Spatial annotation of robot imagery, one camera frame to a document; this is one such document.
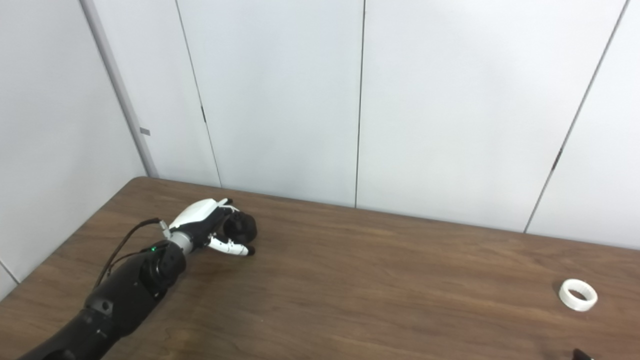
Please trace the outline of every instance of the robotic hand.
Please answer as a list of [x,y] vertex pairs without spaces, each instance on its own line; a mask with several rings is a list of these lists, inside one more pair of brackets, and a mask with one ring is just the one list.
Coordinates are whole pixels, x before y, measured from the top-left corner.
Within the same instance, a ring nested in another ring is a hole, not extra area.
[[[127,255],[122,266],[104,281],[99,279],[75,318],[18,360],[98,360],[160,303],[185,270],[188,254],[208,246],[227,254],[253,255],[255,249],[247,243],[257,235],[255,221],[231,203],[205,199],[187,207],[164,229],[165,240]],[[223,223],[225,235],[217,233]],[[110,259],[105,270],[112,266]]]

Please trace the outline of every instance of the wire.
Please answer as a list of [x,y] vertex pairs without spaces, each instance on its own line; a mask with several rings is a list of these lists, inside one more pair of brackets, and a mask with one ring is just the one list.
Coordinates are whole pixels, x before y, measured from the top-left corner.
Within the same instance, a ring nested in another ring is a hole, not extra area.
[[112,271],[113,267],[114,267],[117,263],[119,263],[121,260],[124,260],[124,259],[126,259],[126,258],[129,258],[129,257],[131,257],[131,256],[133,256],[133,255],[138,255],[138,254],[142,254],[142,253],[144,253],[144,252],[149,252],[149,251],[157,251],[157,250],[160,250],[160,249],[164,249],[164,248],[166,248],[166,247],[167,247],[167,245],[151,246],[151,247],[144,248],[144,249],[142,249],[142,250],[140,250],[140,251],[138,251],[138,252],[130,252],[130,253],[126,254],[126,255],[120,256],[119,258],[115,259],[115,261],[114,261],[114,262],[112,262],[112,263],[109,265],[109,268],[107,269],[107,274],[106,274],[106,276],[107,276],[107,277],[111,276],[111,271]]
[[116,255],[118,255],[118,253],[120,252],[120,249],[122,249],[122,247],[124,246],[124,244],[127,243],[127,241],[129,240],[129,238],[131,237],[131,235],[133,235],[133,233],[136,232],[136,230],[138,230],[139,228],[143,227],[143,226],[147,226],[147,225],[151,225],[151,224],[159,224],[160,223],[160,219],[158,218],[152,218],[152,219],[148,219],[145,220],[141,223],[139,223],[138,225],[134,226],[133,229],[131,229],[125,236],[124,238],[122,238],[122,241],[118,244],[118,246],[116,247],[116,249],[113,251],[113,253],[111,254],[111,256],[109,257],[109,259],[107,260],[107,263],[104,264],[104,266],[102,267],[102,271],[100,271],[100,275],[98,275],[98,279],[95,281],[95,285],[93,285],[93,288],[97,288],[98,285],[100,285],[100,283],[102,282],[102,279],[104,278],[104,274],[106,274],[107,270],[109,269],[109,267],[111,266],[111,263],[113,262],[113,259],[115,259]]
[[128,257],[130,257],[130,256],[133,256],[133,255],[141,254],[142,252],[144,252],[144,250],[143,250],[143,251],[139,251],[139,252],[132,252],[132,253],[130,253],[130,254],[126,254],[126,255],[123,255],[123,256],[120,256],[119,258],[117,258],[114,262],[112,262],[112,263],[111,263],[111,265],[109,265],[109,268],[107,269],[106,277],[111,276],[111,269],[113,269],[113,267],[114,267],[117,263],[119,263],[119,262],[120,262],[120,260],[126,259],[126,258],[128,258]]

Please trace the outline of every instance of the black object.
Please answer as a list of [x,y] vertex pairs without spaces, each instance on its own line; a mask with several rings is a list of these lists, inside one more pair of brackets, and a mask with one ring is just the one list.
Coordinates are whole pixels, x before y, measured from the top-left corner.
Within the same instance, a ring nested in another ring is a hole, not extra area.
[[591,358],[591,356],[588,356],[579,348],[576,348],[573,350],[573,360],[593,360],[593,359]]
[[222,225],[222,229],[225,232],[225,236],[233,240],[234,243],[243,245],[250,243],[258,235],[255,219],[242,211],[231,214]]
[[160,241],[126,261],[87,297],[84,309],[54,336],[18,360],[96,360],[131,334],[184,269],[182,249]]

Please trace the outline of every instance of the white plastic ring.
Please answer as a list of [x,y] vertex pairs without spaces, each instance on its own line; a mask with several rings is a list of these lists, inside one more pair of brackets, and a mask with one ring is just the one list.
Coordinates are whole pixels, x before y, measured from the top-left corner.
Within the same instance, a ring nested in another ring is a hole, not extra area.
[[[579,293],[584,299],[576,297],[570,290]],[[558,295],[565,305],[576,311],[587,311],[598,302],[598,293],[596,293],[591,285],[578,279],[565,280],[562,286],[560,286]]]

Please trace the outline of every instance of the wooden tabletop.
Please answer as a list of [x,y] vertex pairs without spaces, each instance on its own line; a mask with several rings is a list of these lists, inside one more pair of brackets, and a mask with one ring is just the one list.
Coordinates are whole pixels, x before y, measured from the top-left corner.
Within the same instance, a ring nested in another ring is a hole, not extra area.
[[[640,252],[219,188],[137,178],[0,302],[0,359],[71,319],[135,224],[233,198],[256,255],[211,249],[105,359],[640,358]],[[123,249],[160,239],[144,228]],[[594,286],[586,313],[556,295]]]

